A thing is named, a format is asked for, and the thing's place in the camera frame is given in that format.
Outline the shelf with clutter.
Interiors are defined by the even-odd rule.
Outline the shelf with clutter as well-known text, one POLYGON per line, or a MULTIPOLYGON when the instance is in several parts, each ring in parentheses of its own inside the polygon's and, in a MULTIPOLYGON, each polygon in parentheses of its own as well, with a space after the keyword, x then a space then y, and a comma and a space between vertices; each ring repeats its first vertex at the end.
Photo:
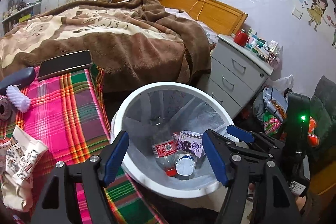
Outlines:
POLYGON ((40 14, 41 4, 42 0, 1 0, 2 33, 6 34, 18 23, 40 14))

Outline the pile of clothes bags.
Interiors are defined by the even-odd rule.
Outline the pile of clothes bags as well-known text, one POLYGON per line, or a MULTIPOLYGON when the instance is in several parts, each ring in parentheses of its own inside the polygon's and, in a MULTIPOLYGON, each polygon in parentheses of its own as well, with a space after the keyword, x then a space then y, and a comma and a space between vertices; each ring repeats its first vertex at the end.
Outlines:
POLYGON ((284 141, 287 136, 284 121, 287 118, 288 93, 293 86, 293 76, 267 85, 256 97, 252 112, 264 126, 264 133, 284 141))

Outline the patterned paper bag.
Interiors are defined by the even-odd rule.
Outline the patterned paper bag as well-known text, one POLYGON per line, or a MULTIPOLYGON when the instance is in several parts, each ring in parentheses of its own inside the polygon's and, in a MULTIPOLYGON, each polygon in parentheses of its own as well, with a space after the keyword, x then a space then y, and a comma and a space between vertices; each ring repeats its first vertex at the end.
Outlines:
POLYGON ((47 150, 41 140, 15 126, 1 174, 2 202, 6 207, 23 213, 33 207, 33 170, 47 150))

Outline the white ribbed foam roll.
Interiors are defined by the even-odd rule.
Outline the white ribbed foam roll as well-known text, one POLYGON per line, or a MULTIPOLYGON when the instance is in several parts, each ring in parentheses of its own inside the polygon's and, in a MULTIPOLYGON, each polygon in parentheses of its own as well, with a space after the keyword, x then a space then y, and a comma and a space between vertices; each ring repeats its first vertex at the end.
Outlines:
POLYGON ((6 88, 9 101, 22 113, 26 113, 31 105, 31 99, 24 95, 17 86, 10 85, 6 88))

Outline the dark blue glasses case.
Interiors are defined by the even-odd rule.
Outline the dark blue glasses case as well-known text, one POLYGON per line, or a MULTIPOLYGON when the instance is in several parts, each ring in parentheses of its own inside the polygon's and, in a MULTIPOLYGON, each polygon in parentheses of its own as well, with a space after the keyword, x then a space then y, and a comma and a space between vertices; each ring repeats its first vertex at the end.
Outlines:
POLYGON ((36 77, 34 67, 21 69, 0 81, 0 94, 5 95, 8 86, 17 86, 22 89, 29 86, 36 77))

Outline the clear plastic water bottle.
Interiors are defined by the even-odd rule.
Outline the clear plastic water bottle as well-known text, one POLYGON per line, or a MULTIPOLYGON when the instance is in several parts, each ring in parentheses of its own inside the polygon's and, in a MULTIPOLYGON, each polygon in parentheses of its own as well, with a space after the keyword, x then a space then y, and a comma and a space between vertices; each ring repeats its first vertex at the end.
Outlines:
POLYGON ((157 117, 151 120, 151 126, 153 129, 151 148, 155 160, 167 176, 176 176, 177 147, 169 124, 164 118, 157 117))

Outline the red drink can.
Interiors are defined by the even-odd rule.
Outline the red drink can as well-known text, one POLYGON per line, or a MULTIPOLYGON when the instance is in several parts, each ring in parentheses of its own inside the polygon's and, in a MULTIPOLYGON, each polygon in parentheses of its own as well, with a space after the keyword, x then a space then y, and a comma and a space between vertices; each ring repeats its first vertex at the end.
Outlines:
POLYGON ((7 96, 0 95, 0 120, 7 121, 12 113, 12 104, 7 96))

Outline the wooden headboard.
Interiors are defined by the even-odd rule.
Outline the wooden headboard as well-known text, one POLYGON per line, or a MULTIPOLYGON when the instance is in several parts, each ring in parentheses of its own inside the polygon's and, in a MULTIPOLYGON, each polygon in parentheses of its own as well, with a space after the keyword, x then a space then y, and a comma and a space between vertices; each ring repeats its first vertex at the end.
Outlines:
POLYGON ((217 0, 159 0, 166 8, 183 10, 217 34, 235 34, 248 17, 245 12, 217 0))

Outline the white crumpled cup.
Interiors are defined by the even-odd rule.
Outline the white crumpled cup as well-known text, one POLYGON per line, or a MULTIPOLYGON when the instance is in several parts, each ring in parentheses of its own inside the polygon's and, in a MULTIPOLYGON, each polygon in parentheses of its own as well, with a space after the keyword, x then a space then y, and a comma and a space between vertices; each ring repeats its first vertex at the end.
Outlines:
POLYGON ((175 162, 175 169, 179 176, 191 176, 195 170, 197 160, 190 154, 179 154, 175 162))

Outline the white trash bin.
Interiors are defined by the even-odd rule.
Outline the white trash bin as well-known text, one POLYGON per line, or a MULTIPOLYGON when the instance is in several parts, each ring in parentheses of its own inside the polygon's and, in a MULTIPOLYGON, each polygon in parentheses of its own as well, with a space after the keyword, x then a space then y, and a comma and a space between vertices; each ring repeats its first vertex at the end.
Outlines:
POLYGON ((190 199, 218 190, 202 135, 227 136, 239 107, 219 89, 160 82, 130 93, 114 115, 111 137, 124 131, 129 147, 123 170, 136 182, 169 198, 190 199))

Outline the red mug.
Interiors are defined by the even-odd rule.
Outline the red mug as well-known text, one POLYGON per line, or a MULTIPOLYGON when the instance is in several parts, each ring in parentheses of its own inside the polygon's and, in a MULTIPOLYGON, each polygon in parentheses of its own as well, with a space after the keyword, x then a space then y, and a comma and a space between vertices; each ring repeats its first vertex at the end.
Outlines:
POLYGON ((234 37, 234 42, 241 47, 245 47, 246 43, 248 42, 249 36, 244 29, 238 30, 234 37))

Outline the black smartphone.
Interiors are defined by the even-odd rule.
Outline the black smartphone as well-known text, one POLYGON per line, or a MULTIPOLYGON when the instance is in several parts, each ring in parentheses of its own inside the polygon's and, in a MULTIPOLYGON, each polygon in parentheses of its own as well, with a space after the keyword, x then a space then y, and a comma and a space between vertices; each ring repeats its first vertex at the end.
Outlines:
POLYGON ((39 68, 38 80, 41 81, 66 73, 87 69, 90 68, 92 64, 92 57, 89 50, 53 57, 42 61, 39 68))

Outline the cartoon girl wall sticker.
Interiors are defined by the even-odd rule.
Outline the cartoon girl wall sticker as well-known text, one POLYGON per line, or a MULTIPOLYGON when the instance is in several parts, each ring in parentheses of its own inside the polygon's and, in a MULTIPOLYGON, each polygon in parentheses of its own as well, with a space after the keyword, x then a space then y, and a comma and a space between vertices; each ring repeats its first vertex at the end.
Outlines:
POLYGON ((324 13, 328 7, 327 0, 312 0, 312 4, 310 8, 307 8, 307 13, 310 16, 310 19, 308 21, 308 25, 314 24, 313 30, 317 31, 318 26, 321 25, 322 21, 324 21, 327 26, 329 24, 327 23, 324 13))

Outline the grey bedside drawer cabinet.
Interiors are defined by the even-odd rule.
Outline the grey bedside drawer cabinet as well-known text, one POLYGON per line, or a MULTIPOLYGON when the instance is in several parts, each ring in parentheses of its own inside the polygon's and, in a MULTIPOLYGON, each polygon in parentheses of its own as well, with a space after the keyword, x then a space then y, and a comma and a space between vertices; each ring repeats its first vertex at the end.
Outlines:
POLYGON ((273 68, 230 36, 218 35, 211 53, 211 73, 197 88, 215 99, 231 118, 246 106, 273 73, 273 68))

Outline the brown fleece blanket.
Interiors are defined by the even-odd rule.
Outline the brown fleece blanket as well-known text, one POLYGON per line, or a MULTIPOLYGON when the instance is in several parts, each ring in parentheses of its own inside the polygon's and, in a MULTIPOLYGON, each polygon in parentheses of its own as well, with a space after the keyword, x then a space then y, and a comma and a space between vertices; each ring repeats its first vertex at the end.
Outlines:
POLYGON ((104 70, 107 92, 192 84, 211 70, 204 29, 168 13, 159 0, 85 0, 33 16, 1 37, 1 76, 84 50, 104 70))

